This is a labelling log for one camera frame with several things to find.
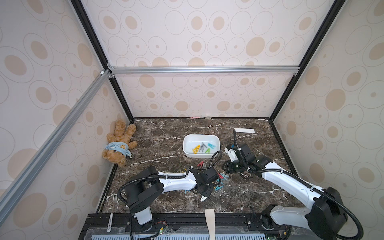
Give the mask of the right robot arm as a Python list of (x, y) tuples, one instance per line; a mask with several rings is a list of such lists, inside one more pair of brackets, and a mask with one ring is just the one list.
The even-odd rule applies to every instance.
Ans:
[(351, 219), (358, 232), (351, 237), (360, 240), (364, 229), (358, 218), (344, 206), (339, 192), (313, 185), (293, 173), (284, 170), (264, 155), (255, 156), (247, 144), (234, 141), (225, 147), (229, 155), (222, 169), (228, 174), (248, 172), (269, 181), (299, 200), (304, 207), (292, 208), (270, 205), (261, 216), (262, 220), (276, 225), (290, 225), (311, 230), (322, 240), (346, 240), (339, 231)]

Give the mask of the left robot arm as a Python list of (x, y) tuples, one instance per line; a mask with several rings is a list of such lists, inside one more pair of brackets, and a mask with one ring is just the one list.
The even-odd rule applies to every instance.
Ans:
[(150, 205), (163, 193), (192, 191), (200, 194), (203, 202), (221, 182), (215, 165), (222, 155), (222, 151), (217, 151), (207, 167), (189, 167), (185, 173), (163, 173), (155, 167), (148, 167), (118, 189), (118, 200), (129, 208), (130, 214), (140, 225), (152, 221)]

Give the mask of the red clothespin near box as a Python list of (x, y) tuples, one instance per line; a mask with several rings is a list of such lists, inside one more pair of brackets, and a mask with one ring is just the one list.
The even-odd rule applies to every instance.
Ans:
[(203, 163), (204, 163), (204, 161), (201, 161), (201, 162), (197, 165), (197, 167), (198, 167), (198, 168), (203, 168)]

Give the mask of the white plastic storage box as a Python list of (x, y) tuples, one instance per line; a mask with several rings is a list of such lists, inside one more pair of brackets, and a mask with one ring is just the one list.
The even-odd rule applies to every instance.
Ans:
[(187, 135), (183, 141), (183, 152), (188, 158), (211, 158), (219, 151), (220, 140), (215, 135)]

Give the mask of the light teal clothespin right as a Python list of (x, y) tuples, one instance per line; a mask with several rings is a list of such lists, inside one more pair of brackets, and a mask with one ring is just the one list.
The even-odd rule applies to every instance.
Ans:
[(226, 174), (224, 174), (224, 173), (220, 173), (220, 174), (225, 178), (225, 180), (229, 179), (229, 176), (227, 176)]

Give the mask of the white paper label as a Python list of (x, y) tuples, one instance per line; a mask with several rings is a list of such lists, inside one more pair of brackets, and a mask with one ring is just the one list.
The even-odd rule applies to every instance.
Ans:
[(254, 130), (254, 129), (234, 128), (234, 130), (235, 130), (237, 133), (250, 133), (250, 134), (254, 134), (254, 133), (255, 133), (255, 130)]

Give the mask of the brown teddy bear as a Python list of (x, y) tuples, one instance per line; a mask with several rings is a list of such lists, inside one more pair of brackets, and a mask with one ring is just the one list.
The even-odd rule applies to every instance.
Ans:
[(123, 119), (118, 119), (114, 132), (107, 134), (108, 144), (102, 152), (102, 158), (123, 167), (127, 159), (132, 158), (131, 150), (138, 145), (137, 141), (131, 141), (136, 130), (135, 124), (127, 125)]

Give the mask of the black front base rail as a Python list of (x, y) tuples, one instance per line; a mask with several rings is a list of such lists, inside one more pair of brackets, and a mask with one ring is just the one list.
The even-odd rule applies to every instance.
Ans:
[[(260, 214), (219, 213), (215, 215), (217, 240), (286, 240), (292, 228), (262, 222)], [(208, 240), (206, 216), (194, 214), (153, 214), (139, 225), (130, 214), (90, 214), (81, 230), (80, 240)]]

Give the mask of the horizontal aluminium rail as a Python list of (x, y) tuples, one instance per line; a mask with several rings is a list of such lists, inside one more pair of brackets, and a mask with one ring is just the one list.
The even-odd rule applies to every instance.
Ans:
[(113, 74), (297, 73), (299, 66), (113, 67)]

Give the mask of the diagonal aluminium rail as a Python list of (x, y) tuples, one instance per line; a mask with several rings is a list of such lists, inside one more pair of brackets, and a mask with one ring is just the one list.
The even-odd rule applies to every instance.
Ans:
[(109, 78), (111, 72), (111, 70), (105, 69), (103, 73), (93, 81), (87, 91), (76, 102), (74, 107), (70, 109), (62, 122), (52, 132), (42, 147), (36, 152), (31, 161), (1, 197), (1, 225), (4, 224), (12, 210), (16, 207), (22, 196), (58, 148), (59, 144), (63, 141), (85, 108), (89, 105), (97, 91), (101, 88), (104, 81)]

